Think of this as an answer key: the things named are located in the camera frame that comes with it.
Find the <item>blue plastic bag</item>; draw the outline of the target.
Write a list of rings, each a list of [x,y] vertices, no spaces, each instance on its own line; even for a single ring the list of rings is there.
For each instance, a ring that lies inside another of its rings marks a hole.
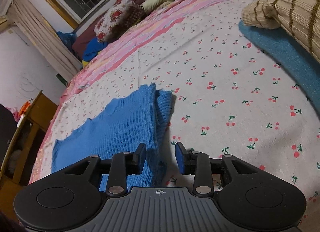
[[[70,52],[73,52],[72,45],[76,41],[76,34],[74,33],[63,33],[61,31],[58,31],[57,36],[60,38],[62,43],[68,48]]]

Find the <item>pale green pillow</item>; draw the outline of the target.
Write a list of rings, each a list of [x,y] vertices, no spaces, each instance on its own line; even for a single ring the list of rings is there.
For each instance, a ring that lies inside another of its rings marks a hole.
[[[140,6],[146,14],[151,14],[158,8],[161,9],[174,1],[175,0],[145,0]]]

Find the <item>teal folded sweater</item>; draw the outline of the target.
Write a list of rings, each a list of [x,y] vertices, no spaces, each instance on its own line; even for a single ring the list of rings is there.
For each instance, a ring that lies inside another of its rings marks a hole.
[[[239,30],[262,49],[300,86],[319,114],[319,63],[282,28],[262,29],[239,22]]]

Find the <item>wooden cabinet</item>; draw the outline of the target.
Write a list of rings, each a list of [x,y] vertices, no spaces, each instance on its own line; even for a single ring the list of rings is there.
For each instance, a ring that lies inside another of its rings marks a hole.
[[[39,92],[21,117],[1,161],[1,212],[12,220],[17,220],[14,199],[29,183],[37,153],[56,109],[57,105]]]

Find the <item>blue striped knit sweater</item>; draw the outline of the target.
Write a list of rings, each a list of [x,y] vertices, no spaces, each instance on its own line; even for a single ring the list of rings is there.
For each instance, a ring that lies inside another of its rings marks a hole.
[[[111,159],[124,151],[146,145],[146,160],[141,175],[130,175],[127,186],[161,185],[166,167],[160,147],[169,123],[171,92],[155,84],[142,85],[129,96],[112,99],[95,118],[88,118],[64,140],[57,140],[52,153],[52,173],[90,155]]]

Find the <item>beige curtain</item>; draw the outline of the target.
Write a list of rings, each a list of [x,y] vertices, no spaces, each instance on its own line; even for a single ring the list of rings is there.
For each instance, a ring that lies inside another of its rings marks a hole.
[[[1,0],[1,17],[7,17],[32,42],[49,64],[66,81],[80,71],[81,62],[68,50],[57,31],[73,30],[76,21],[64,18],[52,0]]]

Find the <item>blue yellow garment on bed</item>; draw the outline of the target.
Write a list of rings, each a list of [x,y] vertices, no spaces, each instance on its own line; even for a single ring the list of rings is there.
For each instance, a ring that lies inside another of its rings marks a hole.
[[[86,46],[82,56],[82,66],[86,67],[104,48],[108,46],[107,42],[100,42],[94,37]]]

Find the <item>red floral pillow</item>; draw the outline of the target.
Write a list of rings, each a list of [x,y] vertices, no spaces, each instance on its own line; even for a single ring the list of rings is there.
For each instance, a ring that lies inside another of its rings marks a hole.
[[[138,23],[144,14],[143,8],[133,0],[116,0],[95,25],[97,40],[111,43]]]

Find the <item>beige striped folded sweater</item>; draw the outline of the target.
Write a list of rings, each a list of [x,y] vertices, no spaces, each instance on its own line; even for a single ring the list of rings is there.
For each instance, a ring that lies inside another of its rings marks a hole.
[[[319,61],[319,0],[255,0],[241,19],[246,26],[281,27]]]

